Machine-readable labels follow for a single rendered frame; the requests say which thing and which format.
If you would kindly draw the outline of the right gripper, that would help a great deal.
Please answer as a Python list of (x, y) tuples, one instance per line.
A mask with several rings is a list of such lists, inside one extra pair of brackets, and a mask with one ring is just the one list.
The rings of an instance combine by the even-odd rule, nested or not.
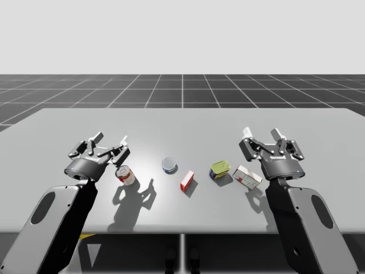
[(266, 180), (284, 178), (286, 180), (302, 178), (305, 175), (298, 160), (303, 160), (304, 156), (296, 141), (288, 139), (279, 129), (270, 131), (281, 156), (273, 156), (272, 145), (266, 145), (253, 138), (249, 127), (243, 129), (243, 137), (239, 142), (239, 147), (249, 162), (259, 160), (261, 169)]

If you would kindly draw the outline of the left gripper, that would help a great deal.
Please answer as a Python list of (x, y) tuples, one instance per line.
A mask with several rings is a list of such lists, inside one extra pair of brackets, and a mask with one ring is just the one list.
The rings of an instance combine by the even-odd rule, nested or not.
[(93, 180), (97, 182), (104, 174), (108, 163), (115, 167), (120, 167), (126, 158), (130, 155), (127, 139), (125, 135), (117, 146), (104, 149), (94, 155), (96, 145), (103, 139), (102, 132), (88, 140), (81, 140), (69, 153), (68, 157), (72, 159), (71, 163), (64, 169), (64, 173), (76, 180)]

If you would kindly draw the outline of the red and white can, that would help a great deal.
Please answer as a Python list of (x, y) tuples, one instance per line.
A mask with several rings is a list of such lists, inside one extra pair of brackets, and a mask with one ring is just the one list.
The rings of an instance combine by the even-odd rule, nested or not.
[(136, 180), (136, 177), (132, 170), (126, 166), (122, 165), (115, 171), (115, 176), (125, 185), (130, 186)]

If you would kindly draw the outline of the green and blue rectangular can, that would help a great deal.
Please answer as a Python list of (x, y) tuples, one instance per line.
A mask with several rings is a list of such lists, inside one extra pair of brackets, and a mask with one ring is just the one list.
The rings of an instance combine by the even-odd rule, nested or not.
[(210, 167), (209, 176), (211, 179), (218, 179), (226, 175), (231, 169), (230, 164), (226, 160), (214, 163)]

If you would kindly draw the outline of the blue flat can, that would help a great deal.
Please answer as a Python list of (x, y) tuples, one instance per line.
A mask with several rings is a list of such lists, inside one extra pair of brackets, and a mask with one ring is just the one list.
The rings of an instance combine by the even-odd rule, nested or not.
[(161, 166), (163, 171), (167, 174), (174, 173), (177, 167), (176, 161), (172, 157), (166, 157), (165, 159), (163, 159)]

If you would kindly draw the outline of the red and white carton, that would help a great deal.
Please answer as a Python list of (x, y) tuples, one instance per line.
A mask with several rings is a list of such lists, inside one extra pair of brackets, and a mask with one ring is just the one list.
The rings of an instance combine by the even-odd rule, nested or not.
[(255, 189), (262, 182), (262, 178), (259, 175), (242, 165), (237, 167), (232, 177), (250, 190)]

